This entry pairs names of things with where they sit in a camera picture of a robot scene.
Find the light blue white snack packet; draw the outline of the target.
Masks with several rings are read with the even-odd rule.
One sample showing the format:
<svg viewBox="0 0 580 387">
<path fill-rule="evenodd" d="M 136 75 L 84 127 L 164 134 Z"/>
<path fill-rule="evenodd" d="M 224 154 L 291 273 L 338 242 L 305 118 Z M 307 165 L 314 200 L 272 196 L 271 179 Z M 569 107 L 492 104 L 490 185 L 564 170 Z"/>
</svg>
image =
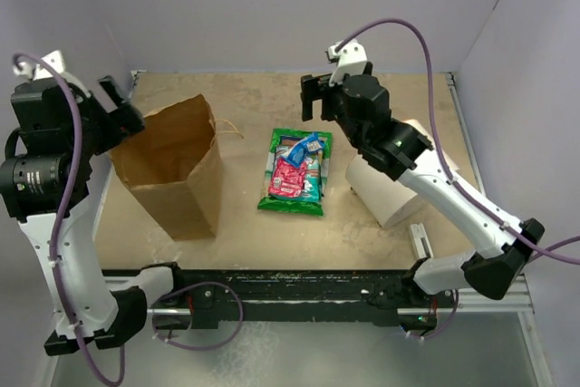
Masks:
<svg viewBox="0 0 580 387">
<path fill-rule="evenodd" d="M 312 132 L 294 144 L 282 158 L 290 165 L 298 168 L 309 155 L 323 149 L 324 142 L 319 138 L 319 133 Z"/>
</svg>

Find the green Chuba cassava chips bag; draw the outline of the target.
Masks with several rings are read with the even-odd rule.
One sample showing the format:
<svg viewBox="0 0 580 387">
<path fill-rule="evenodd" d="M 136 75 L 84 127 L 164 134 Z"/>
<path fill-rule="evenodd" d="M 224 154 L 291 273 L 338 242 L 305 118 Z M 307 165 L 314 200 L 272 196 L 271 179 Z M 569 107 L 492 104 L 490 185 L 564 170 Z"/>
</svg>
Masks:
<svg viewBox="0 0 580 387">
<path fill-rule="evenodd" d="M 278 198 L 274 198 L 270 196 L 267 192 L 268 184 L 271 179 L 272 170 L 274 167 L 275 162 L 275 153 L 276 148 L 278 147 L 280 140 L 284 136 L 288 137 L 297 137 L 303 138 L 313 131 L 299 131 L 293 129 L 286 129 L 286 128 L 275 128 L 272 131 L 271 140 L 269 144 L 269 151 L 268 157 L 266 161 L 266 168 L 265 168 L 265 176 L 264 176 L 264 184 L 262 188 L 262 198 L 259 200 L 257 204 L 258 209 L 262 210 L 273 210 L 285 213 L 298 213 L 298 214 L 306 214 L 312 216 L 321 217 L 324 214 L 323 208 L 323 197 L 324 197 L 324 189 L 327 184 L 328 179 L 328 172 L 330 166 L 330 158 L 332 155 L 332 147 L 333 147 L 333 134 L 328 131 L 316 131 L 319 133 L 319 136 L 325 140 L 325 145 L 323 149 L 323 157 L 322 157 L 322 167 L 321 167 L 321 176 L 322 176 L 322 197 L 319 202 L 310 203 L 310 202 L 302 202 L 302 201 L 294 201 L 294 200 L 282 200 Z"/>
</svg>

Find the blue Burts chilli crisps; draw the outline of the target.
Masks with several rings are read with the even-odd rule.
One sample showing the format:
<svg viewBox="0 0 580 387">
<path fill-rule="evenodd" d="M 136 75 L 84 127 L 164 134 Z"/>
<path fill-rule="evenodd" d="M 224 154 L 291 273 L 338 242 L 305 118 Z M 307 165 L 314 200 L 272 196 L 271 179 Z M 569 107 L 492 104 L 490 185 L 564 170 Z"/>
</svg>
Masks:
<svg viewBox="0 0 580 387">
<path fill-rule="evenodd" d="M 297 138 L 297 137 L 288 137 L 288 136 L 284 136 L 281 138 L 280 143 L 278 145 L 278 147 L 276 148 L 276 153 L 278 154 L 278 157 L 282 160 L 284 160 L 282 158 L 282 156 L 292 148 L 292 146 L 294 144 L 296 144 L 299 140 L 301 140 L 302 138 Z"/>
</svg>

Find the brown paper bag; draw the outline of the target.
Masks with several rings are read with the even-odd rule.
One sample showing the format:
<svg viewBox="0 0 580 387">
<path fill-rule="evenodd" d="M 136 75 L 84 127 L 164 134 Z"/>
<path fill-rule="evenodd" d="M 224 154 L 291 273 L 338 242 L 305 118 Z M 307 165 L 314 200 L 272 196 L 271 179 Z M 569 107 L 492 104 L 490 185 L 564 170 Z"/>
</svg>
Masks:
<svg viewBox="0 0 580 387">
<path fill-rule="evenodd" d="M 223 186 L 220 135 L 244 135 L 201 94 L 150 112 L 145 129 L 110 152 L 124 187 L 175 241 L 218 234 Z"/>
</svg>

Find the red snack packet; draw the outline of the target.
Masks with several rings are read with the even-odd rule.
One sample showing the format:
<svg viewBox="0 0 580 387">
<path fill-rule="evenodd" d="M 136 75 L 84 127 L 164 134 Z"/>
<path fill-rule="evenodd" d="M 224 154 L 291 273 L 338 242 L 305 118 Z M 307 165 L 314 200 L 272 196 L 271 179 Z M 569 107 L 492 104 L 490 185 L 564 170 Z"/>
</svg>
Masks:
<svg viewBox="0 0 580 387">
<path fill-rule="evenodd" d="M 305 162 L 295 167 L 282 158 L 278 159 L 269 183 L 268 193 L 275 197 L 300 197 L 304 189 L 306 172 Z"/>
</svg>

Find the teal Fox's candy bag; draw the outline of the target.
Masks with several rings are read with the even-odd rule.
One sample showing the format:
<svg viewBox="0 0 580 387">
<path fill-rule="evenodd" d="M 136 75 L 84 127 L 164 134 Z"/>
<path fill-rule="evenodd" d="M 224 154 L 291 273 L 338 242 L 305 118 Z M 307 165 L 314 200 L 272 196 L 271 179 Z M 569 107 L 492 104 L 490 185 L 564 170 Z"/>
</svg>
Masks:
<svg viewBox="0 0 580 387">
<path fill-rule="evenodd" d="M 305 174 L 304 180 L 304 189 L 303 193 L 298 198 L 283 198 L 283 197 L 275 197 L 282 200 L 294 200 L 294 201 L 302 201 L 302 202 L 310 202 L 315 203 L 319 202 L 322 197 L 322 176 L 321 176 L 321 167 L 322 167 L 322 157 L 323 151 L 318 151 L 317 153 L 308 156 L 304 162 L 307 165 L 307 172 Z M 272 173 L 275 168 L 276 161 L 280 159 L 278 154 L 276 153 L 275 149 L 275 162 Z"/>
</svg>

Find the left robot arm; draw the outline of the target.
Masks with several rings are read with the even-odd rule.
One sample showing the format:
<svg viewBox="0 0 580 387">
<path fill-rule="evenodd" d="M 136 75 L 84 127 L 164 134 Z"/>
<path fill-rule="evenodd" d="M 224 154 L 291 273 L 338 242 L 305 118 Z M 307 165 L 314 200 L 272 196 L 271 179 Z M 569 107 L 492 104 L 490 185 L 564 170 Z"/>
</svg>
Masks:
<svg viewBox="0 0 580 387">
<path fill-rule="evenodd" d="M 145 124 L 110 75 L 98 84 L 114 103 L 112 111 L 74 77 L 65 82 L 77 117 L 53 77 L 15 87 L 10 102 L 19 125 L 5 141 L 1 164 L 7 212 L 34 248 L 53 299 L 55 327 L 44 344 L 50 356 L 76 353 L 88 343 L 101 350 L 121 347 L 143 328 L 151 305 L 159 300 L 176 307 L 187 294 L 174 262 L 143 267 L 119 290 L 107 286 L 92 235 L 90 160 Z"/>
</svg>

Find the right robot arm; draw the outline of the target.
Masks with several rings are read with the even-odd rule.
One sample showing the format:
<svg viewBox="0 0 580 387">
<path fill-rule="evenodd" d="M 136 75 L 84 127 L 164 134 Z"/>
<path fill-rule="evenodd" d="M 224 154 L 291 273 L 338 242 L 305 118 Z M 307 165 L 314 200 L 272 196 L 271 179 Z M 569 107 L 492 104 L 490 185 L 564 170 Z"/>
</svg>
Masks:
<svg viewBox="0 0 580 387">
<path fill-rule="evenodd" d="M 370 74 L 349 76 L 332 85 L 329 75 L 305 75 L 300 80 L 302 118 L 313 117 L 313 103 L 322 104 L 322 119 L 334 121 L 370 167 L 419 194 L 447 218 L 473 246 L 455 256 L 417 261 L 405 276 L 404 299 L 426 305 L 436 294 L 471 287 L 500 300 L 531 256 L 531 248 L 545 233 L 534 218 L 521 220 L 495 206 L 470 185 L 465 190 L 494 211 L 494 222 L 465 199 L 445 178 L 433 143 L 408 122 L 392 117 L 390 94 Z"/>
</svg>

